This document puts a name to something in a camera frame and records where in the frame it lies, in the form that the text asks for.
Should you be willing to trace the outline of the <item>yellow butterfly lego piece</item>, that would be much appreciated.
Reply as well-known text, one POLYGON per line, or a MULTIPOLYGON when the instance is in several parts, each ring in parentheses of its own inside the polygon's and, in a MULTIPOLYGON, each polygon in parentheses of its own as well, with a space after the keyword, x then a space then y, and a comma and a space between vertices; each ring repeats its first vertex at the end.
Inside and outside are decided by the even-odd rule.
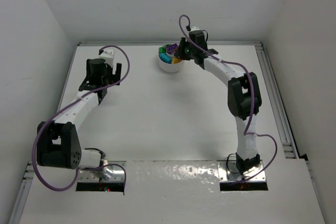
POLYGON ((179 59, 179 58, 176 58, 176 57, 172 58, 172 64, 177 64, 181 61, 182 61, 182 59, 179 59))

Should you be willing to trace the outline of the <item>green square lego brick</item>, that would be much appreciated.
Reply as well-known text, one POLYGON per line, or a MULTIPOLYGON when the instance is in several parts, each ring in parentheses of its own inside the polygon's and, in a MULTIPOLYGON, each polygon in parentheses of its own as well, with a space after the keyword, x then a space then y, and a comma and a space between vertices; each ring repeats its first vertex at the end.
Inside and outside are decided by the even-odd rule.
POLYGON ((160 48, 159 48, 159 53, 160 53, 160 54, 164 54, 164 53, 166 53, 166 48, 165 48, 165 47, 160 47, 160 48))

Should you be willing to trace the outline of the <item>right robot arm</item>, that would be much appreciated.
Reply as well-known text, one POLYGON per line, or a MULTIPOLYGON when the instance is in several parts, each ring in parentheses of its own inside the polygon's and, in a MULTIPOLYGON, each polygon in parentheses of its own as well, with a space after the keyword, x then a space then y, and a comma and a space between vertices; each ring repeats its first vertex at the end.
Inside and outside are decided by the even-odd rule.
POLYGON ((262 99, 258 78, 240 63, 221 59, 218 52, 208 49, 201 30, 189 32, 182 37, 175 57, 193 60, 202 69, 217 77, 227 87, 227 104, 237 126, 237 171, 242 175, 258 166, 260 155, 256 144, 256 118, 262 99))

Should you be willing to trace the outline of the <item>purple curved lego brick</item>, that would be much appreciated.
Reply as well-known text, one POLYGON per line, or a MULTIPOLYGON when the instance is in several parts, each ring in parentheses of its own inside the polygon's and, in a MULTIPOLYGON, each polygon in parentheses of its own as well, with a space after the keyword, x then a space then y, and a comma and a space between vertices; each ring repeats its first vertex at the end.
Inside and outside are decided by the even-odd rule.
POLYGON ((178 44, 167 44, 165 50, 169 54, 173 54, 178 50, 178 44))

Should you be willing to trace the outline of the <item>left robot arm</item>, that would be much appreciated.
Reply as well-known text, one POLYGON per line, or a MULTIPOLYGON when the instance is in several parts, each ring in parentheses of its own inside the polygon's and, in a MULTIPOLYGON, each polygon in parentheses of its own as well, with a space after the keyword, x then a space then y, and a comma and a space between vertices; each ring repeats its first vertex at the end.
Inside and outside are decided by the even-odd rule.
POLYGON ((111 57, 88 59, 86 77, 79 86, 75 100, 78 103, 56 116, 42 131, 37 143, 37 163, 57 168, 94 168, 101 163, 102 154, 84 150, 80 146, 77 130, 90 111, 97 107, 107 89, 96 91, 121 79, 122 64, 114 67, 111 57))

